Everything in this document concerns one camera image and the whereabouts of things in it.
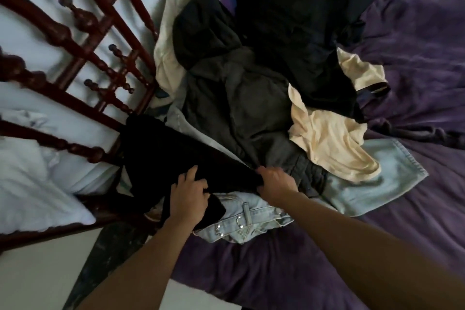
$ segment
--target wooden headboard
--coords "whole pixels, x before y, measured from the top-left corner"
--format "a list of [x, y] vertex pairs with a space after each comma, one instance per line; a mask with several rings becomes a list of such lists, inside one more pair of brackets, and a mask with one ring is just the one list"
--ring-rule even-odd
[[[87, 34], [83, 43], [76, 43], [71, 36], [69, 27], [51, 19], [42, 9], [36, 6], [33, 1], [0, 0], [1, 5], [25, 18], [41, 31], [50, 45], [62, 48], [72, 56], [67, 66], [62, 70], [56, 80], [51, 83], [47, 81], [44, 72], [27, 69], [21, 57], [14, 54], [4, 54], [0, 48], [0, 81], [17, 82], [24, 88], [35, 91], [89, 119], [120, 132], [123, 124], [107, 116], [103, 112], [108, 105], [112, 105], [127, 114], [139, 114], [144, 112], [154, 95], [154, 91], [158, 88], [158, 84], [155, 81], [156, 68], [153, 56], [151, 55], [152, 51], [150, 50], [149, 52], [142, 46], [123, 18], [113, 7], [117, 0], [93, 0], [105, 14], [100, 20], [90, 11], [83, 10], [77, 5], [74, 5], [73, 0], [58, 1], [62, 7], [69, 9], [69, 12], [72, 13], [75, 27]], [[134, 10], [142, 19], [144, 25], [154, 38], [154, 41], [156, 41], [158, 39], [158, 30], [142, 1], [129, 1], [131, 1]], [[94, 52], [111, 27], [115, 27], [119, 31], [131, 48], [129, 54], [122, 54], [116, 45], [112, 44], [108, 47], [121, 63], [121, 67], [118, 71], [108, 66], [108, 64], [100, 59]], [[150, 79], [143, 76], [136, 67], [137, 59], [142, 60], [147, 66], [151, 75]], [[88, 62], [105, 73], [110, 80], [110, 84], [107, 88], [100, 88], [98, 84], [90, 79], [84, 81], [84, 85], [98, 95], [99, 101], [94, 107], [90, 107], [88, 104], [66, 92], [78, 75], [78, 72]], [[133, 74], [145, 88], [145, 94], [142, 100], [134, 109], [129, 108], [115, 95], [115, 91], [118, 88], [123, 88], [130, 94], [134, 92], [134, 89], [126, 82], [126, 75], [128, 73]], [[101, 147], [86, 147], [78, 143], [70, 143], [53, 135], [44, 134], [31, 128], [1, 120], [0, 135], [37, 140], [42, 146], [55, 148], [57, 150], [66, 150], [74, 155], [85, 157], [90, 163], [107, 162], [119, 167], [122, 166], [122, 159], [119, 155], [119, 140], [114, 143], [113, 147], [108, 152], [105, 152]], [[119, 174], [112, 187], [105, 195], [85, 195], [78, 197], [95, 215], [97, 219], [95, 224], [72, 224], [63, 227], [49, 228], [43, 232], [16, 232], [9, 235], [0, 235], [0, 251], [99, 228], [121, 220], [126, 220], [132, 224], [146, 228], [149, 231], [154, 231], [157, 226], [145, 219], [140, 213], [136, 212], [131, 197], [116, 193], [116, 184], [118, 180]]]

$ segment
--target purple blanket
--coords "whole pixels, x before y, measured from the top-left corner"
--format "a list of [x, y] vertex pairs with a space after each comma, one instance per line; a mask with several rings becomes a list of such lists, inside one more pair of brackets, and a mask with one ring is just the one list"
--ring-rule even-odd
[[[452, 148], [464, 147], [465, 0], [376, 0], [365, 18], [354, 50], [385, 66], [392, 91], [364, 113], [372, 128], [414, 138], [400, 142], [430, 176], [359, 219], [465, 279], [465, 150]], [[244, 245], [191, 236], [172, 277], [255, 310], [366, 309], [297, 224]]]

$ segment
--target person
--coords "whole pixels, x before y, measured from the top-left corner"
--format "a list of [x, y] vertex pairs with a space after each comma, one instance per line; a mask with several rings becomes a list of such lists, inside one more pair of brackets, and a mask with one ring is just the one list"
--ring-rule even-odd
[[[196, 171], [192, 167], [172, 185], [171, 216], [163, 227], [78, 310], [160, 307], [179, 253], [208, 204], [208, 182], [196, 181]], [[465, 309], [465, 285], [453, 274], [386, 232], [307, 198], [281, 168], [259, 167], [257, 172], [264, 181], [262, 198], [305, 229], [371, 310]]]

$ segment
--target left hand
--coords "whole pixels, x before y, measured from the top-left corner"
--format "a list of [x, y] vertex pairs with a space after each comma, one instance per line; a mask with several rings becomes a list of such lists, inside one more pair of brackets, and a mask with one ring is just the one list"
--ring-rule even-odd
[[171, 185], [170, 218], [194, 228], [203, 218], [208, 206], [209, 193], [206, 179], [195, 180], [197, 166], [181, 174], [177, 184]]

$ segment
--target black garment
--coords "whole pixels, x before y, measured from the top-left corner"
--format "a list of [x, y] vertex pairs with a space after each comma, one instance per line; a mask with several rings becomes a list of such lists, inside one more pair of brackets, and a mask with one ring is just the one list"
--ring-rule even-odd
[[360, 40], [373, 0], [237, 0], [239, 29], [261, 64], [282, 73], [307, 106], [363, 120], [336, 42]]
[[233, 18], [218, 0], [191, 0], [176, 18], [174, 51], [189, 69], [187, 121], [250, 167], [282, 167], [306, 195], [321, 193], [326, 171], [289, 140], [287, 79], [257, 65], [252, 49], [233, 31]]
[[[171, 185], [192, 166], [196, 180], [205, 178], [210, 193], [257, 193], [263, 179], [224, 153], [185, 136], [151, 116], [130, 116], [121, 133], [124, 164], [132, 183], [131, 193], [141, 212], [147, 212], [165, 196], [162, 221], [169, 217]], [[204, 218], [195, 226], [205, 228], [220, 220], [226, 210], [215, 195], [208, 199]]]

